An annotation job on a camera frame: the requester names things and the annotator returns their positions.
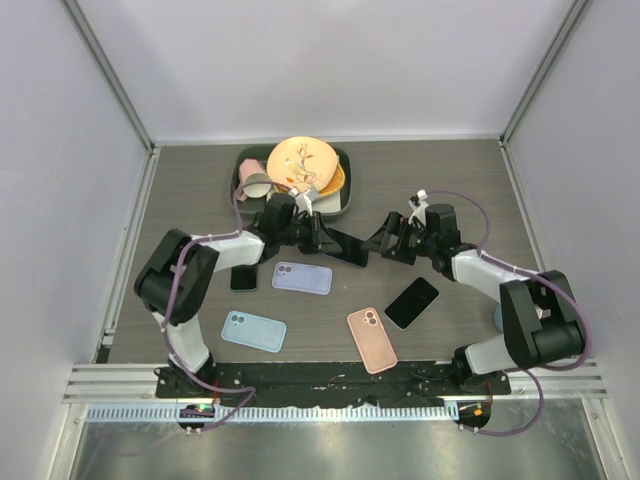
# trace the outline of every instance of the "pink cup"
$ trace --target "pink cup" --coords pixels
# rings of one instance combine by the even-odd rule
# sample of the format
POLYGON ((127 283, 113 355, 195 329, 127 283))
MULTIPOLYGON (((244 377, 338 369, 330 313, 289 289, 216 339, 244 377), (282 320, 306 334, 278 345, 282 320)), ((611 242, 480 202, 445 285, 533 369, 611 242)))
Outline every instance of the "pink cup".
POLYGON ((267 172, 264 171, 262 165, 258 160, 253 158, 247 158, 240 164, 238 170, 238 176, 240 177, 240 185, 248 185, 244 187, 244 192, 240 196, 240 200, 245 201, 247 197, 260 198, 264 197, 269 190, 271 190, 271 184, 261 183, 258 185, 249 185, 254 182, 270 182, 270 178, 267 172))

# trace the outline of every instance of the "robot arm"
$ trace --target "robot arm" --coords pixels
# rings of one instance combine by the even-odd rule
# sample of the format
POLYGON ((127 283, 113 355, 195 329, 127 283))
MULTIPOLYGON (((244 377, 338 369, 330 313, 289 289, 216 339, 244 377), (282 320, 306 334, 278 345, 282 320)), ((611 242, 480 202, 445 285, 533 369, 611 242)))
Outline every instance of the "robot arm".
MULTIPOLYGON (((365 242, 365 248, 410 265, 418 256, 428 257, 433 268, 449 280, 469 285, 502 306, 503 335, 456 350, 453 363, 461 381, 499 370, 541 366, 582 353, 584 326, 564 299, 529 277, 486 261, 484 252, 462 242, 451 205, 429 205, 423 190, 411 198, 409 205, 413 209, 409 218, 389 213, 382 227, 365 242)), ((536 275, 573 298, 562 273, 536 275)))
MULTIPOLYGON (((341 252, 340 244, 310 204, 301 196, 274 194, 240 235, 195 245, 186 257, 168 323, 165 313, 177 259, 185 245, 197 237, 169 231, 136 279, 136 294, 167 329, 175 353, 200 380, 210 383, 214 375, 213 357, 202 339, 197 316, 214 272, 264 262, 282 245, 296 245, 304 254, 341 252)), ((409 204, 414 210, 409 218, 389 213, 363 249, 410 265, 418 256, 427 257, 449 280, 469 285, 502 304, 504 334, 455 351, 453 364, 460 383, 509 368, 540 366, 583 351, 584 327, 565 300, 538 282, 487 262, 475 245, 462 242, 451 205, 429 205, 424 191, 409 204)), ((539 275, 572 296, 560 272, 539 275)), ((180 375, 175 358, 171 355, 169 360, 180 375)))
POLYGON ((310 208, 310 195, 314 192, 295 198, 274 194, 250 226, 229 238, 190 236, 178 229, 164 236, 138 275, 134 290, 161 328, 166 328, 173 348, 169 363, 177 375, 181 375, 181 370, 175 355, 203 382, 211 383, 213 378, 215 363, 202 338, 198 311, 214 272, 264 262, 277 254, 282 245, 297 245, 305 254, 342 251, 325 228, 320 214, 310 208), (194 239, 202 241, 191 247, 185 258, 171 318, 166 322, 178 258, 194 239))

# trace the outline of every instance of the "aluminum frame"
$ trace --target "aluminum frame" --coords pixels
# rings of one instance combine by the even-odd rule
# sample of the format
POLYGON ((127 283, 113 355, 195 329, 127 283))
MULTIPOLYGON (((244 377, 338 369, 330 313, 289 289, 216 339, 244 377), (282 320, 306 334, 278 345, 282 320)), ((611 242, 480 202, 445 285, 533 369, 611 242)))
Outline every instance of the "aluminum frame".
POLYGON ((82 11, 82 7, 80 7, 77 0, 60 0, 60 3, 69 15, 71 23, 73 23, 73 26, 80 35, 80 38, 89 50, 89 54, 95 61, 96 66, 106 80, 107 85, 109 85, 116 101, 120 104, 120 107, 122 107, 122 110, 129 119, 129 122, 131 122, 131 126, 138 135, 138 138, 140 138, 144 148, 148 151, 153 150, 153 141, 147 133, 147 129, 142 123, 138 112, 136 112, 133 103, 131 103, 127 92, 122 86, 116 71, 107 57, 107 54, 103 50, 102 45, 100 45, 93 28, 91 28, 89 20, 87 20, 87 17, 82 11))
MULTIPOLYGON (((188 403, 98 403, 89 407, 85 422, 214 423, 233 411, 233 407, 217 405, 217 417, 191 419, 181 415, 185 405, 188 403)), ((459 418, 457 402, 449 401, 443 406, 414 408, 380 408, 373 405, 355 408, 246 407, 238 410, 227 423, 421 422, 451 421, 459 418)))
MULTIPOLYGON (((323 136, 322 139, 329 143, 338 142, 420 142, 426 140, 500 140, 502 134, 500 132, 495 133, 478 133, 478 134, 427 134, 427 135, 330 135, 323 136)), ((229 140, 186 140, 186 141, 172 141, 172 140, 158 140, 156 146, 158 147, 191 147, 191 146, 211 146, 211 145, 260 145, 260 144, 277 144, 286 137, 256 137, 256 138, 235 138, 229 140)))
POLYGON ((542 88, 542 85, 546 81, 547 77, 551 73, 553 66, 556 64, 560 55, 564 51, 571 35, 575 31, 576 27, 580 24, 580 21, 584 17, 585 13, 591 2, 593 0, 574 0, 569 10, 567 11, 560 27, 558 28, 549 48, 542 57, 542 61, 538 68, 536 69, 536 73, 533 74, 533 77, 529 81, 529 85, 524 91, 522 97, 520 97, 520 101, 518 102, 518 106, 515 111, 511 115, 509 122, 507 122, 507 127, 505 128, 504 133, 500 137, 500 140, 509 143, 513 134, 515 133, 518 125, 526 115, 529 107, 533 103, 536 95, 542 88))
MULTIPOLYGON (((566 365, 570 361, 557 362, 566 365)), ((200 403, 210 399, 158 399, 155 398, 158 364, 101 364, 75 365, 64 393, 63 403, 200 403)), ((595 361, 572 370, 570 374, 534 368, 545 398, 607 398, 606 387, 595 361)), ((538 392, 524 372, 509 373, 511 395, 495 396, 500 399, 536 399, 538 392)), ((444 400, 485 400, 486 396, 442 396, 444 400)))
MULTIPOLYGON (((544 254, 535 235, 535 228, 527 212, 524 202, 524 192, 517 178, 517 172, 511 162, 509 141, 518 128, 521 120, 526 115, 532 102, 545 80, 548 78, 553 66, 558 61, 572 32, 586 13, 592 0, 574 0, 567 11, 556 35, 554 36, 544 58, 536 73, 532 77, 527 89, 521 97, 504 133, 500 136, 500 144, 505 159, 505 165, 516 192, 516 198, 525 221, 527 233, 531 241, 536 261, 540 268, 544 268, 544 254)), ((141 178, 135 207, 131 220, 127 226, 127 235, 119 253, 119 261, 116 269, 113 289, 109 297, 105 313, 101 340, 98 348, 109 346, 113 340, 113 334, 117 325, 117 319, 122 305, 122 298, 126 286, 127 276, 133 260, 133 253, 137 244, 138 235, 144 217, 147 200, 159 159, 160 149, 154 148, 154 142, 150 138, 142 120, 138 116, 123 85, 113 69, 107 55, 102 49, 91 25, 85 17, 77 0, 60 0, 68 12, 69 17, 86 44, 90 55, 96 62, 97 68, 104 76, 112 90, 116 100, 122 107, 127 118, 140 138, 140 141, 149 151, 149 160, 141 178)), ((432 137, 367 137, 360 140, 416 140, 432 137)), ((447 138, 460 139, 460 136, 447 138)), ((496 138, 488 135, 482 138, 496 138)), ((64 425, 61 428, 61 436, 52 462, 49 478, 60 480, 67 479, 71 473, 73 459, 80 445, 81 434, 85 423, 89 406, 92 403, 194 403, 198 399, 157 399, 154 397, 156 377, 153 370, 161 365, 153 364, 103 364, 103 365, 76 365, 73 369, 69 384, 64 395, 63 403, 67 413, 64 425)), ((545 398, 583 398, 583 405, 592 434, 596 441, 598 452, 605 472, 609 478, 629 478, 629 472, 624 459, 620 455, 618 440, 612 427, 610 401, 606 389, 595 362, 587 362, 583 367, 571 373, 551 372, 548 370, 534 369, 543 387, 545 398)), ((522 372, 509 374, 513 393, 509 396, 496 396, 495 400, 504 398, 534 399, 538 394, 535 386, 528 376, 522 372)), ((486 397, 443 397, 449 401, 456 400, 483 400, 486 397)))

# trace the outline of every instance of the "black smartphone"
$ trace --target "black smartphone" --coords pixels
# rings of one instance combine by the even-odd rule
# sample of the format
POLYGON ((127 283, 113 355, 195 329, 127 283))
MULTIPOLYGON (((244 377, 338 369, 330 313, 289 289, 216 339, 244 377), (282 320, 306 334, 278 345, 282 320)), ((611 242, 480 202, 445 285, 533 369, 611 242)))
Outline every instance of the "black smartphone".
POLYGON ((424 278, 418 277, 389 305, 384 313, 403 330, 438 298, 440 292, 424 278))
POLYGON ((362 244, 364 243, 362 240, 334 230, 333 228, 327 228, 327 232, 329 232, 331 238, 342 248, 341 253, 327 253, 327 255, 357 265, 358 267, 367 266, 367 262, 369 262, 369 252, 362 249, 362 244))
POLYGON ((258 265, 240 265, 231 269, 231 290, 253 292, 258 287, 258 265))

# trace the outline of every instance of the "smartphone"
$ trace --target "smartphone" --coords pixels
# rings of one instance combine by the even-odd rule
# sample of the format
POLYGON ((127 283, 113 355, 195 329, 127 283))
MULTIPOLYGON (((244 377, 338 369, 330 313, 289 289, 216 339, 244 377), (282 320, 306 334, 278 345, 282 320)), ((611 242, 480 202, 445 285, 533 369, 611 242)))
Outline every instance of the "smartphone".
POLYGON ((231 290, 253 292, 258 287, 258 265, 239 265, 231 269, 231 290))
POLYGON ((387 332, 374 308, 353 312, 347 317, 347 324, 367 372, 379 373, 398 363, 387 332))
POLYGON ((357 265, 358 267, 367 266, 369 252, 362 249, 362 244, 364 243, 362 240, 334 230, 333 228, 328 228, 327 232, 329 232, 331 238, 342 247, 341 253, 327 253, 327 255, 357 265))
POLYGON ((302 263, 278 262, 273 271, 273 288, 328 295, 333 271, 327 267, 302 263))
POLYGON ((384 313, 403 330, 438 298, 440 292, 424 278, 418 277, 389 305, 384 313))

